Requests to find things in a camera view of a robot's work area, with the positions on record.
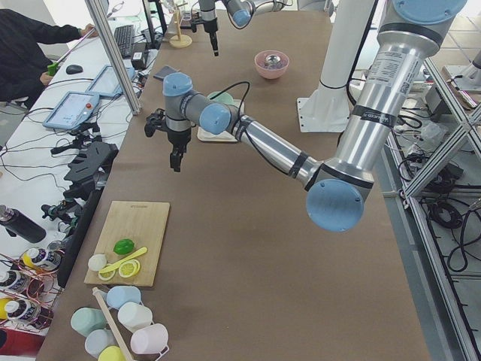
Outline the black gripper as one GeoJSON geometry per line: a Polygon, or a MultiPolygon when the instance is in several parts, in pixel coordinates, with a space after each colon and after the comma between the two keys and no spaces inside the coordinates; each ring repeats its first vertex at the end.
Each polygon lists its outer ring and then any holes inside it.
{"type": "Polygon", "coordinates": [[[170,167],[175,172],[180,172],[183,155],[191,140],[191,128],[190,121],[173,119],[165,113],[165,110],[158,108],[147,116],[144,132],[148,138],[153,137],[155,131],[167,133],[168,140],[173,146],[170,153],[170,167]]]}
{"type": "Polygon", "coordinates": [[[216,37],[216,32],[218,31],[217,18],[213,20],[203,20],[202,18],[197,18],[197,19],[192,18],[190,21],[190,24],[191,24],[191,30],[193,32],[197,32],[197,28],[199,26],[204,27],[204,31],[208,33],[210,36],[213,55],[218,56],[219,48],[218,48],[217,37],[216,37]]]}

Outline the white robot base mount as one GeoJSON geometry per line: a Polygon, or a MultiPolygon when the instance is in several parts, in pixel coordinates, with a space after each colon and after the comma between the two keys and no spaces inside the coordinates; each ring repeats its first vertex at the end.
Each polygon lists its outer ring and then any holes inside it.
{"type": "Polygon", "coordinates": [[[339,2],[319,85],[310,97],[297,99],[302,132],[342,132],[346,128],[350,77],[376,7],[376,1],[339,2]]]}

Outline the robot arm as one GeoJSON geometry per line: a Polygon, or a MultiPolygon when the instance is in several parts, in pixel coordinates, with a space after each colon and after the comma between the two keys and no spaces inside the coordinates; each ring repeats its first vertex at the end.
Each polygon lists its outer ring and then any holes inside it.
{"type": "MultiPolygon", "coordinates": [[[[293,1],[241,1],[241,0],[225,0],[222,1],[228,18],[236,29],[244,29],[248,26],[252,18],[256,14],[265,14],[268,12],[278,12],[282,9],[292,6],[293,1]]],[[[199,9],[194,14],[191,12],[190,27],[193,32],[197,32],[199,26],[209,35],[210,44],[213,55],[219,55],[219,46],[217,41],[218,20],[216,15],[216,1],[200,0],[198,1],[199,9]]]]}
{"type": "Polygon", "coordinates": [[[378,30],[379,48],[354,105],[345,91],[369,31],[377,4],[341,1],[335,17],[318,88],[298,101],[303,132],[337,132],[335,154],[318,161],[265,128],[240,108],[194,90],[181,72],[163,79],[165,106],[147,118],[144,131],[167,134],[170,164],[180,170],[193,126],[213,135],[228,133],[250,145],[281,173],[300,181],[306,208],[319,227],[344,232],[361,219],[374,185],[372,170],[395,126],[422,63],[435,55],[463,1],[388,1],[378,30]]]}

